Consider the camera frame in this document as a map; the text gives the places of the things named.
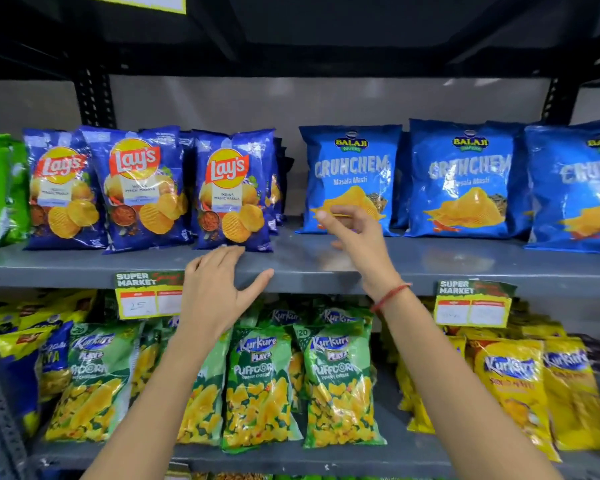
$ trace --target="red thread wristband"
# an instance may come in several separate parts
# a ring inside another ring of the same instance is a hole
[[[382,306],[387,301],[389,301],[391,298],[393,298],[398,293],[400,293],[400,291],[402,291],[405,288],[408,288],[409,286],[411,286],[411,284],[412,283],[403,283],[400,286],[396,286],[394,289],[392,289],[391,291],[389,291],[389,293],[387,293],[386,295],[384,295],[384,297],[382,297],[382,299],[380,301],[378,301],[374,306],[372,306],[371,308],[369,308],[369,310],[371,311],[371,313],[376,313],[380,308],[382,308]]]

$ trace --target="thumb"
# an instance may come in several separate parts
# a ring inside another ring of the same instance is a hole
[[[345,246],[347,245],[347,242],[351,239],[352,235],[355,234],[355,232],[353,232],[350,229],[347,229],[342,224],[342,222],[340,222],[335,217],[333,217],[333,215],[331,215],[328,212],[325,212],[324,210],[318,211],[318,213],[316,213],[315,215],[315,218],[316,220],[318,220],[318,222],[320,222],[320,224],[323,225],[325,229],[327,229],[329,234],[333,234],[334,236],[336,236],[339,240],[343,242]]]
[[[237,305],[240,308],[240,315],[252,304],[264,288],[269,284],[269,280],[273,276],[273,269],[265,269],[256,279],[244,290],[238,291]]]

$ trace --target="price tag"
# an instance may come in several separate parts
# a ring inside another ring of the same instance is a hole
[[[187,13],[186,0],[100,0],[122,5],[151,8],[152,10],[170,11],[174,13]]]
[[[434,310],[436,323],[504,328],[516,288],[496,281],[442,280]]]
[[[120,319],[180,314],[183,271],[133,271],[114,276]]]

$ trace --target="person's arm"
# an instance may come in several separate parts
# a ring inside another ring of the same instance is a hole
[[[331,211],[352,216],[338,220],[325,212],[316,215],[339,239],[334,246],[349,254],[364,290],[378,302],[403,283],[389,258],[380,224],[358,207]],[[505,414],[410,290],[389,299],[382,311],[459,478],[562,478]]]
[[[213,250],[187,265],[180,323],[144,391],[83,480],[164,478],[198,371],[216,341],[267,286],[263,271],[243,291],[233,286],[244,248]]]

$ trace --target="forearm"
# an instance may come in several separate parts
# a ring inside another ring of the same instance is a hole
[[[506,416],[410,290],[389,300],[384,316],[460,478],[561,478]]]
[[[208,342],[174,335],[144,391],[83,479],[164,478],[187,399],[210,350]]]

